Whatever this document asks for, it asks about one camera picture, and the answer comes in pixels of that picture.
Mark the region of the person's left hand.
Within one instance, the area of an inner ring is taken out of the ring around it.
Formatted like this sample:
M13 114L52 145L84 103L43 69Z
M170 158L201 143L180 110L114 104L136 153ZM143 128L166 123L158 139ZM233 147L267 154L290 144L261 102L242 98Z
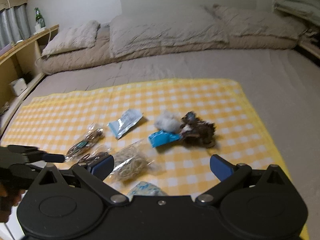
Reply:
M25 190L18 190L16 193L8 193L3 184L1 184L1 223L7 223L13 206L17 206Z

